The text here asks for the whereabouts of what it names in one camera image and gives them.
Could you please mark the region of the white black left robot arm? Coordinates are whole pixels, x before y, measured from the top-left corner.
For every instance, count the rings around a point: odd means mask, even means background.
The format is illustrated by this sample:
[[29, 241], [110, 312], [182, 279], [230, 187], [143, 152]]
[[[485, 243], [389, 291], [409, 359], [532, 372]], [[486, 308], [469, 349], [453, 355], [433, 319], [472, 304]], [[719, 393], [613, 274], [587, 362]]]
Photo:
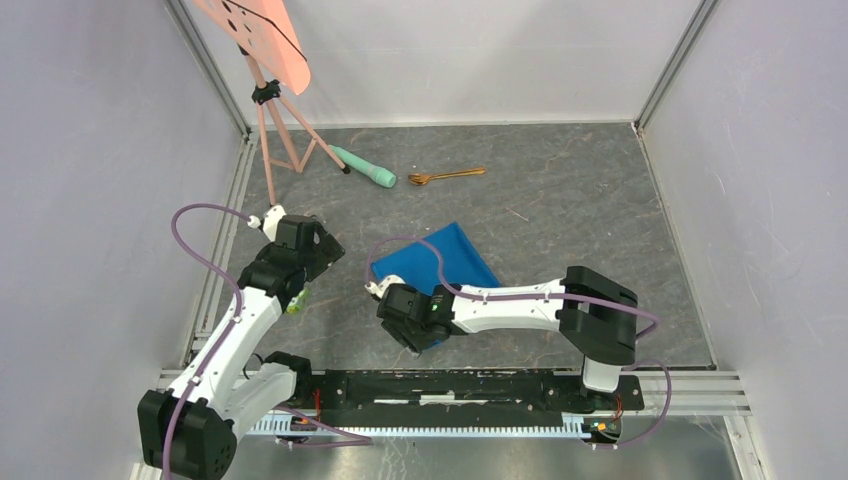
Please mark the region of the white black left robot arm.
[[228, 280], [234, 296], [222, 320], [186, 369], [137, 407], [143, 460], [166, 479], [222, 478], [238, 442], [268, 411], [283, 402], [302, 407], [314, 394], [309, 361], [280, 352], [238, 380], [270, 327], [345, 250], [314, 216], [274, 207], [251, 222], [268, 242]]

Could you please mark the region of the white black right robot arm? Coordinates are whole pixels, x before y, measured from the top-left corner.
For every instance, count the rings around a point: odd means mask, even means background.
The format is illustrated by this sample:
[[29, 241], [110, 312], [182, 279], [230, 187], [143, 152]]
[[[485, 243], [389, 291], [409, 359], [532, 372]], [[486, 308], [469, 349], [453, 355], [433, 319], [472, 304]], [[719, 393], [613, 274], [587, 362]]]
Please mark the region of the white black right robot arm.
[[369, 281], [382, 328], [421, 353], [453, 336], [491, 330], [540, 330], [562, 335], [583, 355], [580, 400], [602, 408], [618, 393], [624, 367], [635, 361], [638, 297], [582, 266], [563, 279], [522, 287], [439, 285], [425, 294], [389, 275]]

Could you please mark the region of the blue cloth napkin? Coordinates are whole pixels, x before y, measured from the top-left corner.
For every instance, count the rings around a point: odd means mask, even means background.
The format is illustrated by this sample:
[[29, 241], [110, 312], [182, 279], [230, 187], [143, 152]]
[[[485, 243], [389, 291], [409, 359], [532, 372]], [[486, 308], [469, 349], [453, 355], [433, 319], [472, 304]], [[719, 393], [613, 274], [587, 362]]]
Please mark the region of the blue cloth napkin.
[[373, 247], [366, 260], [365, 284], [394, 274], [425, 295], [442, 286], [442, 280], [454, 287], [501, 285], [456, 222], [378, 260], [373, 258], [376, 250]]

